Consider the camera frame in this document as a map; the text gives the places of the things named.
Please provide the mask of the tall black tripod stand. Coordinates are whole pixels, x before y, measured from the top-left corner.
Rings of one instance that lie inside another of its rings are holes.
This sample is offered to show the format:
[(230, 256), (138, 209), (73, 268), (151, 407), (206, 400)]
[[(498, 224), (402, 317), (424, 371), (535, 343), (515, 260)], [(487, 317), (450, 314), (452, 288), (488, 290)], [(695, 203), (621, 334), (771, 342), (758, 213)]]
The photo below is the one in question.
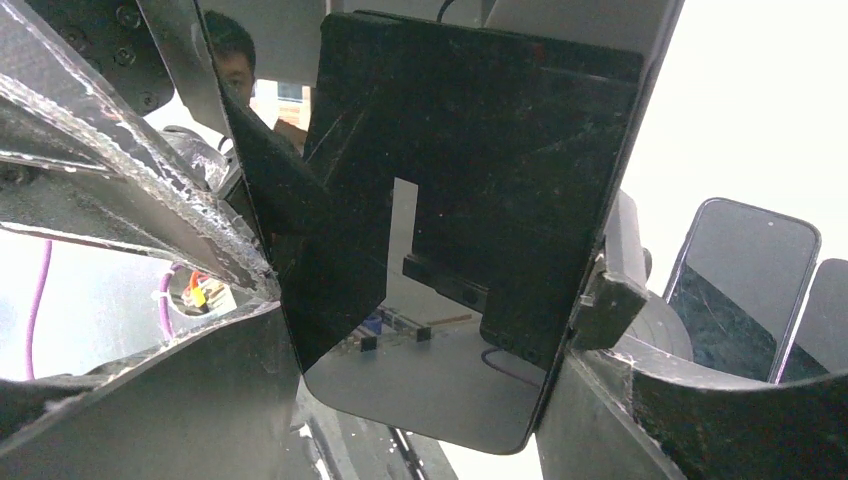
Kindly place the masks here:
[(691, 361), (693, 347), (683, 321), (647, 287), (651, 268), (636, 203), (619, 192), (603, 230), (601, 252), (570, 321), (569, 346), (578, 351), (612, 349), (630, 337)]

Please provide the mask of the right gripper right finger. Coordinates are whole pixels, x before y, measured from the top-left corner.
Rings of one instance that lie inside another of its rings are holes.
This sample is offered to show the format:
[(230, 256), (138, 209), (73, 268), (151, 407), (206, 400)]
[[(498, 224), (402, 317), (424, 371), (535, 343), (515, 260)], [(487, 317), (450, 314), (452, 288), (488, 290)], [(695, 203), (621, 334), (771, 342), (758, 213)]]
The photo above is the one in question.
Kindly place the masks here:
[(536, 442), (547, 479), (843, 479), (847, 377), (773, 385), (625, 337), (565, 356)]

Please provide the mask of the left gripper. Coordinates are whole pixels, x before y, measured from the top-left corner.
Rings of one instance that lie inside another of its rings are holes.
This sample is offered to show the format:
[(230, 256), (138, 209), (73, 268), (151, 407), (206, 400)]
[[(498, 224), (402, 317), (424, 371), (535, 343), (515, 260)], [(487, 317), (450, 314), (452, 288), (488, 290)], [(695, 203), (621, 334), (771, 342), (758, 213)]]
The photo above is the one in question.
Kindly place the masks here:
[(259, 132), (219, 83), (193, 1), (1, 5), (1, 226), (184, 263), (273, 301), (243, 170), (148, 115)]

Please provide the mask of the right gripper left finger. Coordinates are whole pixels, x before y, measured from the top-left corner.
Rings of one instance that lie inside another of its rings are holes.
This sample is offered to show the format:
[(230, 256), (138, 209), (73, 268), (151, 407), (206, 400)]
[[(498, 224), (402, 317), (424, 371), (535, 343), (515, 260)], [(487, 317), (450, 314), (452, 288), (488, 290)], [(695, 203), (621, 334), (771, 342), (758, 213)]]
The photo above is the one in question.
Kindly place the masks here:
[(283, 312), (259, 309), (89, 375), (1, 384), (5, 479), (289, 479), (299, 382)]

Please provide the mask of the phone from wooden stand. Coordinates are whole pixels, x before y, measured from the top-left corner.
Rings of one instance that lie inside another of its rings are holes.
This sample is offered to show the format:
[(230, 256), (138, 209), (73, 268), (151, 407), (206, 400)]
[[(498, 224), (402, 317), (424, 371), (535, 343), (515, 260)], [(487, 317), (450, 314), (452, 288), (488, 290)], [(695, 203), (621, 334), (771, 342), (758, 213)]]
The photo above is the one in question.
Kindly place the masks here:
[(818, 267), (780, 382), (847, 369), (847, 261)]

